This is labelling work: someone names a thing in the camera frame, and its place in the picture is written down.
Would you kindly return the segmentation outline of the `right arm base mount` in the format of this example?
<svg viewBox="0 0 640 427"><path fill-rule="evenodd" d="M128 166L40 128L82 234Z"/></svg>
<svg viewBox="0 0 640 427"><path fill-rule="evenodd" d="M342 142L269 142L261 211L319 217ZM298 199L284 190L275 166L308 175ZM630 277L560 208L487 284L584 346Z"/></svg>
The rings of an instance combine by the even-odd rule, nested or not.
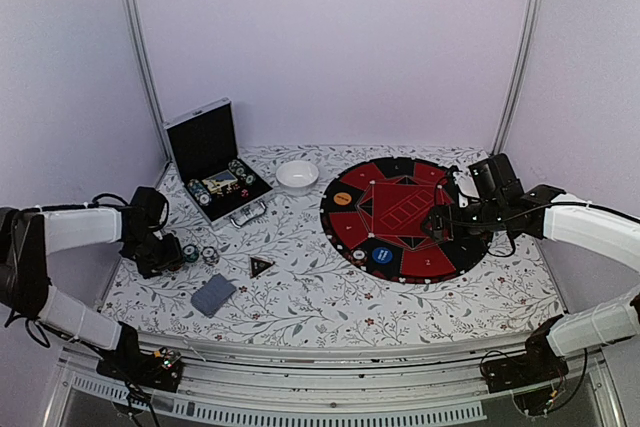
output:
<svg viewBox="0 0 640 427"><path fill-rule="evenodd" d="M561 379L569 373L566 361L546 347L527 348L516 356L491 350L480 361L479 369L490 393Z"/></svg>

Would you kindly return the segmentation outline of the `red chips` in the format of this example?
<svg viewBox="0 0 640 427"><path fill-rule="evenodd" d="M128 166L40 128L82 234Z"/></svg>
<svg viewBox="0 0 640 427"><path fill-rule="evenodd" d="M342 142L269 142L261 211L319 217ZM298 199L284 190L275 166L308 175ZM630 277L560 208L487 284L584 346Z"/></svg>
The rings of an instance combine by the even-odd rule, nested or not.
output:
<svg viewBox="0 0 640 427"><path fill-rule="evenodd" d="M367 261L367 253L362 249L355 249L351 252L352 261L357 266L362 266Z"/></svg>

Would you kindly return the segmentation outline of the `green poker chip stack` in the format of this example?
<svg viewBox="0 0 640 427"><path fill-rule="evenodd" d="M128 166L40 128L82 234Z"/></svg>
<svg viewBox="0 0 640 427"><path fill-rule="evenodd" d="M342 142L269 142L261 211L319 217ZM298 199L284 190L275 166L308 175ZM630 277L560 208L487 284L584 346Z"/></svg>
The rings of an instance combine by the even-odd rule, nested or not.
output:
<svg viewBox="0 0 640 427"><path fill-rule="evenodd" d="M194 244L183 247L183 259L186 263L195 263L200 257L199 248Z"/></svg>

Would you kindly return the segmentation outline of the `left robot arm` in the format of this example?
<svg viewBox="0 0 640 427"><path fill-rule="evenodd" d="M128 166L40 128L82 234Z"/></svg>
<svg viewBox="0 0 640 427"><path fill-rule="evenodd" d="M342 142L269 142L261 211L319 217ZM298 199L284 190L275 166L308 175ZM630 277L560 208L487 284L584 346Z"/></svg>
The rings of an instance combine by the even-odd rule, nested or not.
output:
<svg viewBox="0 0 640 427"><path fill-rule="evenodd" d="M184 262L179 240L163 233L168 200L152 187L138 187L131 200L103 193L89 203L1 210L1 302L12 324L40 323L58 335L82 342L109 359L128 381L148 373L135 328L113 321L55 287L48 257L98 244L121 246L145 279Z"/></svg>

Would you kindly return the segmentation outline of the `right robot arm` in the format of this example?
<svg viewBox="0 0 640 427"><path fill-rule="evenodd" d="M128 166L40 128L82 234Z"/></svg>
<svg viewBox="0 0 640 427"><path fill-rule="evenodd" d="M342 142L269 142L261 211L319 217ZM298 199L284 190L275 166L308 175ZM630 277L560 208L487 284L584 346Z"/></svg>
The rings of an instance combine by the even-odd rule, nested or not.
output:
<svg viewBox="0 0 640 427"><path fill-rule="evenodd" d="M578 246L638 270L638 218L545 184L526 191L504 153L470 165L469 172L473 194L463 191L452 172L437 186L451 190L454 200L435 200L422 222L435 242L503 231L510 239L528 235ZM527 339L517 374L537 383L554 369L556 359L638 333L639 289L633 287L595 307L546 321Z"/></svg>

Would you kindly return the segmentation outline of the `orange big blind button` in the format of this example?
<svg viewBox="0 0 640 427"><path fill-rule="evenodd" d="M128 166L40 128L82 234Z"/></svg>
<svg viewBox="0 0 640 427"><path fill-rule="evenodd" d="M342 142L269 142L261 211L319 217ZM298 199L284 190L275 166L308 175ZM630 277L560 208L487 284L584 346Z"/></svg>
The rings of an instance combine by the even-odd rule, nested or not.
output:
<svg viewBox="0 0 640 427"><path fill-rule="evenodd" d="M333 196L336 205L346 206L352 202L352 196L348 192L338 192Z"/></svg>

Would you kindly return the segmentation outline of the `blue card deck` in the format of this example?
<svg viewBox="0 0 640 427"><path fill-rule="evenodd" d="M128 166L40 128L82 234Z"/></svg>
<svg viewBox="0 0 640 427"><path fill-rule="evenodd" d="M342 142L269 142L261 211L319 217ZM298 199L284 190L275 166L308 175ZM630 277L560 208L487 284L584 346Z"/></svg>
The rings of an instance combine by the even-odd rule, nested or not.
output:
<svg viewBox="0 0 640 427"><path fill-rule="evenodd" d="M212 318L235 292L232 282L216 274L192 295L191 305L205 317Z"/></svg>

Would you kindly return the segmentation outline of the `blue small blind button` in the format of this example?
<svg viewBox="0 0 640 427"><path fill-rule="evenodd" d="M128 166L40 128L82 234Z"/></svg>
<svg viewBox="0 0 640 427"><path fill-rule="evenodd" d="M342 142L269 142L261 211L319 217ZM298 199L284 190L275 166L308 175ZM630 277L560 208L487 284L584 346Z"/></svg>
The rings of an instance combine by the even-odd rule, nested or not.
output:
<svg viewBox="0 0 640 427"><path fill-rule="evenodd" d="M393 258L393 251L388 247L376 247L372 251L372 260L377 264L387 265Z"/></svg>

